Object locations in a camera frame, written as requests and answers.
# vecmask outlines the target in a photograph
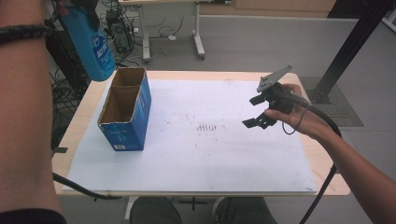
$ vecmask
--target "spray bottle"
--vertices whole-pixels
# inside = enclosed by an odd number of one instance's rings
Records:
[[[99,28],[99,18],[94,11],[96,5],[90,1],[71,1],[68,14],[61,19],[79,58],[90,79],[94,81],[107,80],[115,69],[115,63],[102,30]]]

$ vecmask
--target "black bracelet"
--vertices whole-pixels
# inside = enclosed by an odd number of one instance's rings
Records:
[[[16,25],[0,28],[0,45],[23,38],[35,38],[50,33],[45,25]]]

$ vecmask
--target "human arm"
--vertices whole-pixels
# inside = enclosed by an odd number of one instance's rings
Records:
[[[296,85],[284,85],[301,95]],[[272,118],[296,127],[304,109],[295,106],[290,114],[266,110]],[[358,154],[318,116],[306,111],[297,131],[316,139],[329,153],[368,217],[374,223],[396,223],[396,183]]]
[[[43,24],[45,0],[0,0],[0,27]],[[0,45],[0,212],[60,212],[52,181],[52,98],[45,40]]]

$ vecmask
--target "sleeve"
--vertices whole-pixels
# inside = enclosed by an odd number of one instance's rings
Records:
[[[30,208],[0,213],[0,223],[66,224],[64,217],[52,210]]]

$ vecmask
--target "blue cardboard box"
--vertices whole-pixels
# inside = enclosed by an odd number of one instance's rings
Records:
[[[119,68],[98,120],[99,128],[114,150],[143,150],[150,106],[146,69]]]

